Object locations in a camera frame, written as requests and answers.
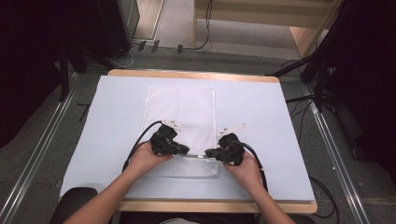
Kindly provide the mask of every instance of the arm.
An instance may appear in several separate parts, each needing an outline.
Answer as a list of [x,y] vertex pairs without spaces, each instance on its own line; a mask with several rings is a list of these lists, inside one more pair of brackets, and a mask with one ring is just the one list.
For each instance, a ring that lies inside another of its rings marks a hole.
[[253,156],[245,152],[244,159],[239,166],[232,166],[228,162],[223,164],[257,204],[266,223],[294,223],[265,190],[259,166]]
[[150,143],[141,145],[132,156],[128,167],[107,188],[77,210],[65,223],[107,223],[134,182],[157,164],[171,158],[172,155],[155,155],[151,150]]

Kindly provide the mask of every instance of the black chair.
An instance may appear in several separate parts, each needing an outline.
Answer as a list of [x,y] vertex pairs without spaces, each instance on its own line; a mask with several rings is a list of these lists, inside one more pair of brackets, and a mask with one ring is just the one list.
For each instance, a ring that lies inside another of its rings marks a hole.
[[[82,207],[82,205],[87,203],[97,194],[98,192],[96,189],[92,188],[73,188],[68,190],[59,201],[49,224],[64,223],[68,217],[73,215],[80,207]],[[130,220],[134,220],[136,217],[142,217],[142,215],[144,215],[144,213],[122,213],[120,222],[127,217],[133,217],[133,219]],[[290,217],[297,224],[315,224],[315,222],[307,216],[290,215]]]

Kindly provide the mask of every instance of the metal rod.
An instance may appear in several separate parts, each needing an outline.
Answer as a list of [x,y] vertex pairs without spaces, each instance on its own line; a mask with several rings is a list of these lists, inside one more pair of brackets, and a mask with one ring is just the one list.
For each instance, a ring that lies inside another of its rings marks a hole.
[[67,110],[71,99],[73,98],[77,82],[78,74],[75,73],[72,76],[72,90],[67,94],[65,100],[59,103],[56,107],[54,114],[49,120],[49,124],[47,125],[45,131],[41,135],[40,140],[35,146],[35,150],[33,151],[32,156],[30,157],[18,181],[15,183],[14,187],[8,195],[6,204],[4,205],[0,213],[0,223],[11,223],[12,218],[14,218],[15,213],[17,212],[25,193],[28,190],[29,185],[35,176],[35,172],[37,171],[41,161],[43,160],[47,152],[52,137],[53,135],[55,135],[56,130],[58,129],[58,126],[64,116],[64,113]]
[[[313,94],[311,87],[307,84],[304,84],[304,91],[308,95]],[[347,168],[344,165],[344,162],[341,158],[338,148],[334,143],[332,134],[330,132],[329,127],[327,126],[325,118],[318,111],[317,107],[314,104],[311,104],[311,110],[317,122],[323,141],[326,145],[326,148],[332,160],[332,165],[335,168],[335,172],[337,173],[341,187],[344,190],[346,199],[349,203],[350,209],[352,211],[352,214],[356,222],[360,224],[369,224],[370,221],[363,208],[361,197],[359,196],[359,193],[356,191],[355,185],[353,184],[352,179],[349,176],[349,172],[347,171]]]

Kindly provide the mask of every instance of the table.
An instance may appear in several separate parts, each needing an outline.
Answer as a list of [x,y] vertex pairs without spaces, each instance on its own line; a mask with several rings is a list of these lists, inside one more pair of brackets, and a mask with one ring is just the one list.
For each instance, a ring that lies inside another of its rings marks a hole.
[[[195,0],[192,43],[196,20],[205,19],[208,0]],[[324,29],[337,16],[342,0],[214,0],[211,20],[289,26],[302,57],[315,46]]]
[[[156,70],[148,70],[148,71],[134,71],[134,70],[112,70],[108,73],[111,77],[162,77],[162,78],[177,78],[175,80],[183,79],[204,79],[204,80],[227,80],[227,81],[238,81],[238,82],[265,82],[265,83],[274,83],[278,84],[278,79],[276,77],[258,77],[258,76],[241,76],[241,75],[230,75],[230,74],[213,74],[213,73],[194,73],[194,72],[173,72],[173,71],[156,71]],[[109,92],[108,94],[113,94],[117,96],[117,92]],[[66,173],[64,184],[67,182],[67,179],[70,178],[68,173]],[[98,184],[88,184],[87,187],[97,187]],[[63,185],[62,191],[66,191],[71,187],[75,186],[65,186]],[[309,214],[314,213],[318,206],[315,201],[315,198],[312,200],[282,200],[279,201],[278,204],[280,207],[287,213],[299,213],[299,214]],[[216,212],[216,213],[260,213],[260,210],[250,199],[243,200],[201,200],[198,195],[195,199],[181,200],[177,197],[174,198],[158,198],[158,196],[153,196],[153,198],[141,198],[141,199],[133,199],[128,200],[125,199],[121,202],[119,210],[121,211],[152,211],[152,212]]]

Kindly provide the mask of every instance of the gray floor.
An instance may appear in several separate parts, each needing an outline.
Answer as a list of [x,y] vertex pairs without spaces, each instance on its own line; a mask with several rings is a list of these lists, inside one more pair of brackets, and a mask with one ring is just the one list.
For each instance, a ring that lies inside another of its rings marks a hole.
[[[168,4],[169,2],[173,1],[167,1],[165,7],[177,7]],[[185,1],[181,5],[188,4],[190,3]],[[166,20],[174,20],[172,16],[175,14],[169,13],[169,11],[165,11],[163,14],[163,26],[159,27],[157,34],[157,37],[161,39],[160,45],[174,47],[177,44],[183,44],[188,46],[191,43],[189,42],[190,30],[188,30],[190,28],[187,27],[187,24],[190,24],[189,21],[174,23],[174,26],[179,25],[178,31],[186,31],[176,33],[169,29],[172,23],[166,23]],[[182,54],[177,54],[175,49],[158,49],[158,52],[153,54],[150,53],[150,47],[146,47],[140,52],[134,49],[132,51],[134,63],[128,69],[168,69],[265,75],[277,71],[287,59],[299,58],[287,28],[265,26],[259,29],[257,26],[250,28],[245,26],[241,29],[254,30],[253,34],[257,34],[246,36],[244,35],[245,31],[235,30],[235,27],[240,27],[241,24],[219,24],[218,22],[211,24],[213,25],[210,39],[211,49],[209,49],[210,46],[206,46],[203,51],[184,51]],[[175,34],[181,39],[174,39]],[[204,39],[205,29],[198,34],[199,41]],[[128,64],[130,61],[131,58],[127,54],[117,60],[121,64]],[[77,90],[72,102],[12,223],[48,223],[50,220],[58,202],[65,170],[84,126],[85,119],[78,121],[84,107],[78,106],[77,103],[90,104],[99,76],[107,73],[107,70],[100,64],[89,61],[89,65],[87,74],[79,75]],[[286,99],[304,95],[302,83],[294,81],[297,76],[298,72],[293,71],[289,76],[281,78]],[[60,90],[57,89],[33,114],[18,136],[10,144],[0,149],[0,206],[5,204],[9,191],[35,149],[35,145],[58,105],[59,96]],[[304,107],[305,103],[299,105],[299,109]],[[394,212],[396,211],[396,188],[391,183],[389,174],[374,162],[356,161],[351,153],[351,145],[348,143],[336,116],[328,110],[324,110],[323,114],[371,222],[396,223],[396,213]],[[293,125],[296,134],[298,134],[301,115],[293,120]],[[340,209],[340,223],[355,223],[347,198],[318,130],[318,125],[309,110],[304,117],[301,151],[308,173],[322,181],[337,201]],[[319,188],[316,186],[313,188],[318,199],[318,213],[328,214],[332,211],[330,201]],[[335,223],[334,216],[327,219],[317,217],[313,217],[313,219],[317,223]]]

